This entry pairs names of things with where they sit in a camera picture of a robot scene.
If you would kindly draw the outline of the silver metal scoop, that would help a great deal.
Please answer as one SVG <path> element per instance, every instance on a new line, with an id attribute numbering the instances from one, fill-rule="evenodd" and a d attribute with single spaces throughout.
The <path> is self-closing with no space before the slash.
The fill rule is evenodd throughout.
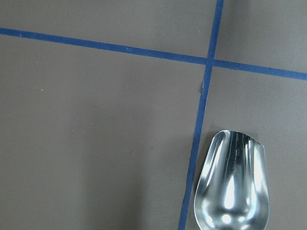
<path id="1" fill-rule="evenodd" d="M 269 212 L 264 146 L 241 132 L 218 132 L 195 192 L 194 215 L 199 229 L 264 230 Z"/>

